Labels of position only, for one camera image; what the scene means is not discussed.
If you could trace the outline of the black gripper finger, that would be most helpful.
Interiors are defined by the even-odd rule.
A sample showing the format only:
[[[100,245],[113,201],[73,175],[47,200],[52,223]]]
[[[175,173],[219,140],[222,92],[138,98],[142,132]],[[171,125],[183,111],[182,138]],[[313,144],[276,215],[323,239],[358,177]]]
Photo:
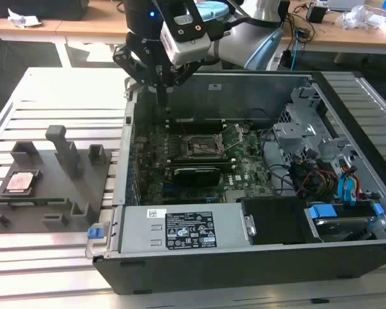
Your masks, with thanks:
[[[156,69],[153,49],[150,47],[134,48],[132,51],[126,44],[117,47],[113,54],[114,62],[125,70],[142,86],[149,86],[156,91],[156,100],[165,107],[165,86]]]
[[[174,86],[182,85],[197,71],[197,62],[190,62],[177,66],[167,62],[165,64],[165,104],[169,101],[169,91],[172,92]]]

